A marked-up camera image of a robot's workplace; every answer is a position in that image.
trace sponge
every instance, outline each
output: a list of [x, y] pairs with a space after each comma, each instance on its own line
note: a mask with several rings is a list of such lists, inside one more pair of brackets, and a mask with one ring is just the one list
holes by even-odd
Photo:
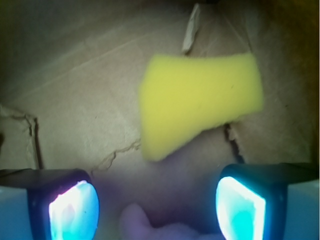
[[203, 130], [262, 110], [255, 58], [155, 55], [139, 86], [139, 108], [143, 158], [162, 160]]

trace paper piece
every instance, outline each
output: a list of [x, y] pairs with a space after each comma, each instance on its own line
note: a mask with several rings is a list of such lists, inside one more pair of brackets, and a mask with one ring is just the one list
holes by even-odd
[[0, 104], [0, 169], [39, 169], [36, 118]]
[[196, 3], [193, 7], [182, 45], [182, 53], [186, 54], [190, 51], [194, 41], [196, 33], [199, 29], [200, 7]]

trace torn cardboard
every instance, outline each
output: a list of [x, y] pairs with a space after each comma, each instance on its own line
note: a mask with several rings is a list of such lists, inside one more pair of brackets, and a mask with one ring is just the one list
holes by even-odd
[[39, 169], [35, 117], [0, 105], [0, 169]]
[[[18, 7], [3, 11], [5, 19], [10, 15], [14, 21], [6, 24], [4, 35], [11, 58], [1, 72], [5, 77], [0, 101], [37, 116], [46, 168], [101, 169], [92, 177], [101, 208], [95, 239], [119, 237], [118, 216], [131, 202], [146, 210], [154, 226], [180, 221], [203, 233], [216, 231], [215, 214], [208, 213], [214, 203], [208, 196], [221, 169], [237, 162], [223, 127], [201, 133], [159, 163], [145, 162], [136, 145], [130, 148], [140, 137], [138, 85], [149, 59], [156, 53], [181, 54], [194, 5], [161, 0], [15, 4]], [[309, 127], [316, 121], [305, 115], [303, 101], [291, 102], [293, 96], [301, 100], [307, 93], [290, 73], [294, 67], [283, 68], [282, 81], [280, 69], [287, 58], [275, 57], [282, 40], [274, 27], [261, 25], [263, 11], [251, 1], [233, 0], [200, 5], [200, 11], [190, 56], [227, 56], [252, 49], [264, 78], [264, 111], [231, 124], [246, 162], [284, 161], [294, 153], [287, 154], [288, 148], [297, 146], [299, 159], [308, 159], [313, 144]], [[13, 129], [29, 126], [6, 120]], [[18, 133], [26, 137], [26, 132]], [[22, 145], [25, 155], [25, 141]]]

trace led light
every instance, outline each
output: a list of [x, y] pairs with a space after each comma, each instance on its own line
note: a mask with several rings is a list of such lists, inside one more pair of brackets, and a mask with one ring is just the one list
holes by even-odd
[[216, 189], [216, 213], [227, 240], [262, 240], [266, 200], [233, 177], [223, 177]]
[[95, 188], [78, 182], [49, 204], [49, 217], [52, 240], [93, 239], [99, 219]]

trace black plastic housing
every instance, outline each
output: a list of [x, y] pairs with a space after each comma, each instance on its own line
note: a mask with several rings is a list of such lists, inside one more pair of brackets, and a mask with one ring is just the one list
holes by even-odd
[[27, 190], [29, 219], [35, 240], [51, 240], [49, 204], [83, 180], [91, 183], [87, 172], [81, 169], [0, 170], [0, 186]]
[[264, 240], [284, 236], [288, 185], [316, 180], [319, 166], [312, 163], [230, 164], [220, 178], [233, 177], [266, 201]]

